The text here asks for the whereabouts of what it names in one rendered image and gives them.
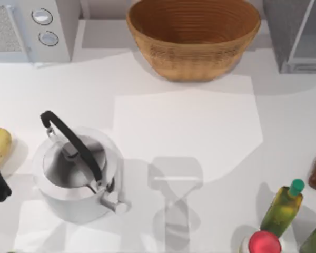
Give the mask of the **microwave knob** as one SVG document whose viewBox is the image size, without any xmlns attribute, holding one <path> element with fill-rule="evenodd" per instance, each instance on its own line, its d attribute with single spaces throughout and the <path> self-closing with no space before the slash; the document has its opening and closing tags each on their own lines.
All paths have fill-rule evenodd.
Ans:
<svg viewBox="0 0 316 253">
<path fill-rule="evenodd" d="M 51 31 L 40 32 L 38 34 L 38 40 L 48 47 L 56 46 L 59 43 L 58 36 Z"/>
<path fill-rule="evenodd" d="M 33 10 L 31 17 L 39 25 L 49 25 L 53 21 L 52 13 L 44 8 Z"/>
</svg>

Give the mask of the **yellow oil bottle green cap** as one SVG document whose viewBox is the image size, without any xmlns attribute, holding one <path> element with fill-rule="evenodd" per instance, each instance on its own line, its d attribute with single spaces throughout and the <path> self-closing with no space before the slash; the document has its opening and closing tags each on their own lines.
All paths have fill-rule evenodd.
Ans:
<svg viewBox="0 0 316 253">
<path fill-rule="evenodd" d="M 260 230 L 280 238 L 299 212 L 304 187 L 305 183 L 301 179 L 294 179 L 289 186 L 282 186 L 264 215 Z"/>
</svg>

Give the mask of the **white bottle with red cap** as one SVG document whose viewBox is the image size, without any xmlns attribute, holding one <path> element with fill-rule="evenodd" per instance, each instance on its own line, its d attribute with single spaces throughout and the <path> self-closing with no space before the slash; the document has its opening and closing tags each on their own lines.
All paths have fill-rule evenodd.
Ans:
<svg viewBox="0 0 316 253">
<path fill-rule="evenodd" d="M 239 253 L 281 253 L 279 239 L 268 231 L 257 231 L 243 239 Z"/>
</svg>

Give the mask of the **brown woven basket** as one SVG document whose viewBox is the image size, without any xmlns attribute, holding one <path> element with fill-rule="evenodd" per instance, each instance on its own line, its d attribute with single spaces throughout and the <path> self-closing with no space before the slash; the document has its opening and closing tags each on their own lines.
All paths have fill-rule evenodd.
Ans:
<svg viewBox="0 0 316 253">
<path fill-rule="evenodd" d="M 247 0 L 138 0 L 126 16 L 151 68 L 176 82 L 205 82 L 242 57 L 260 25 Z"/>
</svg>

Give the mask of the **pale microwave oven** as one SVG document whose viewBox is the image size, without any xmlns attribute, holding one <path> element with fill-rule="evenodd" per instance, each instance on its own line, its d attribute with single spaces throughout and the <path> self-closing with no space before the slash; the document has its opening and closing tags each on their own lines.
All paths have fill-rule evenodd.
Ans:
<svg viewBox="0 0 316 253">
<path fill-rule="evenodd" d="M 39 25 L 31 17 L 33 10 L 41 8 L 52 13 L 49 25 Z M 80 14 L 80 0 L 0 0 L 0 63 L 70 62 Z M 58 36 L 56 46 L 38 40 L 38 34 L 45 31 Z"/>
</svg>

